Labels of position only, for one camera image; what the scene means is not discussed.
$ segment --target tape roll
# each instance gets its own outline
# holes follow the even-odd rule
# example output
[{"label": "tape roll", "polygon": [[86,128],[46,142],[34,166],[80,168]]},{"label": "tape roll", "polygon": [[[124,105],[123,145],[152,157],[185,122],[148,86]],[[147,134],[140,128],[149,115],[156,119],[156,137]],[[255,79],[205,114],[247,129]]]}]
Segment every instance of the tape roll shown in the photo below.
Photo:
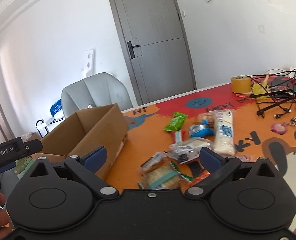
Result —
[{"label": "tape roll", "polygon": [[248,93],[251,91],[251,79],[245,76],[231,78],[232,92],[236,94]]}]

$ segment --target orange tabletop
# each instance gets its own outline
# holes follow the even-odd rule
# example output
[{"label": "orange tabletop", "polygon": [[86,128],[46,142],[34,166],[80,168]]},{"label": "orange tabletop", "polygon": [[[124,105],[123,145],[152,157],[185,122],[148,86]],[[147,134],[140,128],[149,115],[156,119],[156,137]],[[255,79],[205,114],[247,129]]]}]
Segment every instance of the orange tabletop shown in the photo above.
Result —
[{"label": "orange tabletop", "polygon": [[[284,135],[271,131],[273,124],[289,123],[296,116],[295,105],[291,108],[292,113],[280,119],[273,118],[275,114],[282,114],[278,107],[268,110],[265,118],[262,118],[256,115],[256,102],[237,97],[231,92],[231,84],[197,90],[125,112],[124,117],[129,124],[129,139],[106,182],[120,192],[126,188],[138,188],[137,181],[141,175],[137,168],[157,151],[168,151],[169,145],[173,144],[172,134],[163,128],[172,119],[174,112],[188,115],[183,125],[183,129],[188,130],[199,114],[220,109],[235,109],[234,142],[237,155],[252,155],[255,159],[260,156],[268,157],[296,195],[296,127],[287,126],[288,131]],[[186,164],[179,165],[181,172],[192,176],[190,168]],[[290,230],[296,234],[296,216]]]}]

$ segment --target chair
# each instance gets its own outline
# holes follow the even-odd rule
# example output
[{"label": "chair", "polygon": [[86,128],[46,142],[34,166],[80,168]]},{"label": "chair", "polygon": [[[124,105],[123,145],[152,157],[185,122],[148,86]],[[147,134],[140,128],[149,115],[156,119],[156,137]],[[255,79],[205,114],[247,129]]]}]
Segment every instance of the chair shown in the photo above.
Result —
[{"label": "chair", "polygon": [[65,87],[61,99],[66,118],[89,105],[117,103],[121,111],[133,107],[125,86],[108,73],[99,73]]}]

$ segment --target open cardboard box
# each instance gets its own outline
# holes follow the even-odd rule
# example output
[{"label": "open cardboard box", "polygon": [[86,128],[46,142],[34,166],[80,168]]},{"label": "open cardboard box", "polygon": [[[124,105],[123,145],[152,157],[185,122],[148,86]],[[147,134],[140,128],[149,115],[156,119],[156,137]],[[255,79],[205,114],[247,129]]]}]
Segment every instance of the open cardboard box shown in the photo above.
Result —
[{"label": "open cardboard box", "polygon": [[45,156],[51,162],[62,162],[68,156],[82,157],[104,146],[107,160],[96,175],[105,179],[127,139],[127,132],[128,125],[117,104],[82,109],[47,134],[41,140],[43,150],[32,158]]}]

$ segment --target pink keychain charm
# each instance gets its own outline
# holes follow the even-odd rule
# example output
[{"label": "pink keychain charm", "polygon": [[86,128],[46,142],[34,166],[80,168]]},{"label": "pink keychain charm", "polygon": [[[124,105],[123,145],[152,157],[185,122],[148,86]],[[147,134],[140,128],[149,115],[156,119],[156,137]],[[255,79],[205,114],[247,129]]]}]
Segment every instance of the pink keychain charm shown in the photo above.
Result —
[{"label": "pink keychain charm", "polygon": [[275,132],[277,134],[283,135],[287,132],[287,126],[288,124],[283,122],[283,123],[275,123],[273,126],[271,126],[271,131]]}]

